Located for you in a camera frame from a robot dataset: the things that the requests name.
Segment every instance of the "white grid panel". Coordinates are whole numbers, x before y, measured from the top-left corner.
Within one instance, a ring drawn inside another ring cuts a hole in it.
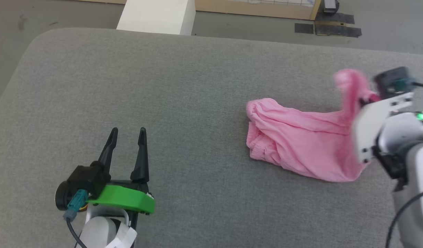
[[[277,5],[300,5],[309,8],[314,7],[315,0],[228,0],[235,2],[244,2],[244,3],[265,3],[265,4],[277,4]]]

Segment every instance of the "pink garment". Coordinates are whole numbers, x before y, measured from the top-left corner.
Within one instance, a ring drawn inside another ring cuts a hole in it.
[[[366,164],[357,161],[352,123],[360,111],[359,100],[379,100],[360,72],[345,69],[334,79],[343,95],[343,110],[302,112],[285,108],[273,99],[250,101],[246,145],[250,157],[295,173],[331,182],[358,178]]]

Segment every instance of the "floor stain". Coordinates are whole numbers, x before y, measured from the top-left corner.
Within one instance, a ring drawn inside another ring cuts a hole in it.
[[[20,31],[24,30],[24,23],[27,21],[27,18],[24,18],[24,14],[22,14],[18,19],[18,29]]]

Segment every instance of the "white tag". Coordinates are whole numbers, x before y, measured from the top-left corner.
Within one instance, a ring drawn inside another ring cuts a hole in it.
[[[105,248],[130,248],[136,239],[136,231],[121,223],[116,237]]]

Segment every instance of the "white pedestal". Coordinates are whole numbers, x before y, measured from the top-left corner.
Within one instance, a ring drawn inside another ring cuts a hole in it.
[[[117,30],[191,35],[194,0],[127,0]]]

